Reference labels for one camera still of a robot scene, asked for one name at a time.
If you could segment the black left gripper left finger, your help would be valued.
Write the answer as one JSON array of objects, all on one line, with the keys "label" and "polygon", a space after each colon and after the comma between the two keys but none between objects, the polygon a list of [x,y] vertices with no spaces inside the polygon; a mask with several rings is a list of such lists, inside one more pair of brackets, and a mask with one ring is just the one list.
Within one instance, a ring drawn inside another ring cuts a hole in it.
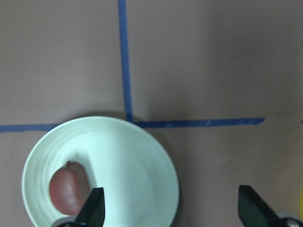
[{"label": "black left gripper left finger", "polygon": [[104,188],[93,188],[75,219],[79,227],[102,227],[105,222]]}]

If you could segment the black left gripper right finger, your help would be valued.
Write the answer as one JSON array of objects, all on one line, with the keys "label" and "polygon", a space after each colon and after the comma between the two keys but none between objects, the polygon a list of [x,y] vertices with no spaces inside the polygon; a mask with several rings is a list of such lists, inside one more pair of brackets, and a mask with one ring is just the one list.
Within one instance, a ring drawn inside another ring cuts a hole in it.
[{"label": "black left gripper right finger", "polygon": [[283,226],[283,221],[249,185],[239,186],[238,215],[245,227]]}]

